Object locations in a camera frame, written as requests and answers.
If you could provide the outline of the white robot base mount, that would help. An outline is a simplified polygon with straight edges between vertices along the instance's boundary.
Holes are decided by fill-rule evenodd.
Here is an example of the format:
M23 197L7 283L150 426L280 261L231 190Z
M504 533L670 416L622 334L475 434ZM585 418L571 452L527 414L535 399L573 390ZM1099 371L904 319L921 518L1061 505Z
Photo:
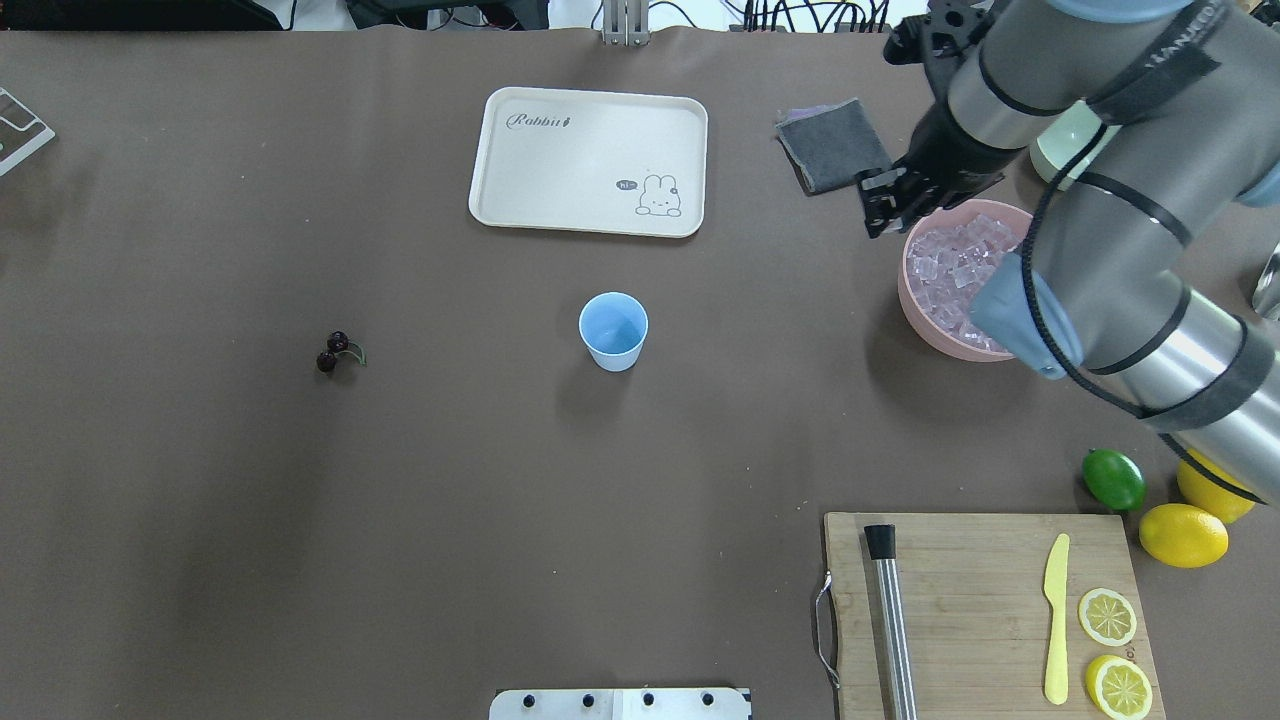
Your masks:
M489 719L753 719L749 691L732 687L511 689Z

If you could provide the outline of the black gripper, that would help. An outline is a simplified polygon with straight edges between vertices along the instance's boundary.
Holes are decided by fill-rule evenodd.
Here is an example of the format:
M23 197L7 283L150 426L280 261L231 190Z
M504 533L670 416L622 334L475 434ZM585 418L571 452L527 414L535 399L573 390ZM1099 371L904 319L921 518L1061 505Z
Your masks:
M858 174L864 227L872 240L911 229L936 209L954 209L1004 179L1006 151L970 137L942 102L913 131L888 170Z

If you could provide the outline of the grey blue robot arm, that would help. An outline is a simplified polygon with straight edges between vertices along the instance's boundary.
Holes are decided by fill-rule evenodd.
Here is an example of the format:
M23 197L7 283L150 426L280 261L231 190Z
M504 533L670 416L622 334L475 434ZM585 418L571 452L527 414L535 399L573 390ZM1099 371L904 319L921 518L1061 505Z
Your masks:
M884 59L922 64L934 102L893 165L858 177L868 234L975 197L1084 102L1115 135L1043 193L973 320L1276 505L1277 347L1174 265L1228 205L1277 204L1277 33L1233 1L933 1Z

